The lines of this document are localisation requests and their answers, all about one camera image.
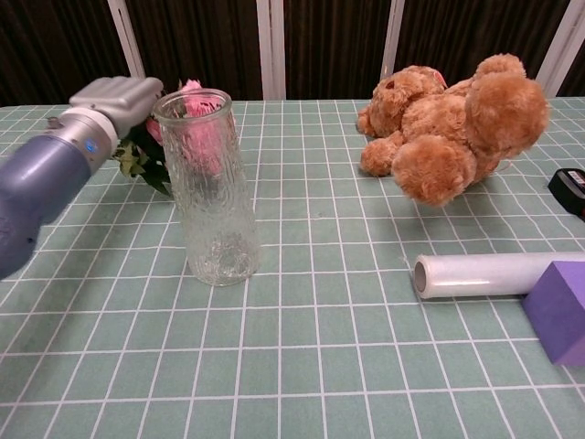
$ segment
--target brown teddy bear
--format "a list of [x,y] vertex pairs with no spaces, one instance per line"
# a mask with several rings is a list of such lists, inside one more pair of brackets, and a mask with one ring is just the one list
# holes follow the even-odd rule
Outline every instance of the brown teddy bear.
[[544,93],[513,55],[482,61],[447,90],[439,72],[411,66],[382,80],[359,112],[358,130],[378,137],[360,167],[392,174],[409,197],[440,207],[529,149],[547,124]]

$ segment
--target textured glass vase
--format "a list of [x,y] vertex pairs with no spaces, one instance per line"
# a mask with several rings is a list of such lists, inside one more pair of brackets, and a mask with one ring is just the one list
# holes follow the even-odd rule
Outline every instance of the textured glass vase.
[[154,117],[193,275],[213,285],[245,280],[258,269],[260,245],[230,97],[178,91],[156,103]]

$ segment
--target purple block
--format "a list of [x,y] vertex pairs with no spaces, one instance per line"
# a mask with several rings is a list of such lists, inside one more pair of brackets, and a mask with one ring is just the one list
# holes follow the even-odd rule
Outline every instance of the purple block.
[[522,306],[555,364],[585,366],[585,262],[553,262]]

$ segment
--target dark curtain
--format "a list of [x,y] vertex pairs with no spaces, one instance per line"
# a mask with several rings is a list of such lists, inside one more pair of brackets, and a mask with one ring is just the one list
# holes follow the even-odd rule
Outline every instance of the dark curtain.
[[129,75],[107,0],[0,0],[0,106],[67,103]]
[[201,80],[232,99],[262,99],[255,0],[128,0],[144,71],[175,91]]
[[585,96],[585,43],[581,44],[557,96]]
[[289,99],[371,98],[389,0],[284,0]]
[[394,70],[423,64],[449,85],[469,78],[477,64],[513,53],[537,76],[569,0],[408,0]]

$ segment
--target table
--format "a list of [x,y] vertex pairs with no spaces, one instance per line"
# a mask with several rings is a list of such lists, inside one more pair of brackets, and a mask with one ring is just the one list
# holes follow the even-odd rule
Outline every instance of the table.
[[[361,101],[235,102],[262,240],[249,282],[186,265],[171,200],[107,164],[0,283],[6,438],[577,438],[585,370],[515,297],[421,303],[420,253],[585,249],[546,189],[585,167],[585,100],[445,209],[360,174]],[[3,159],[65,107],[0,110]]]

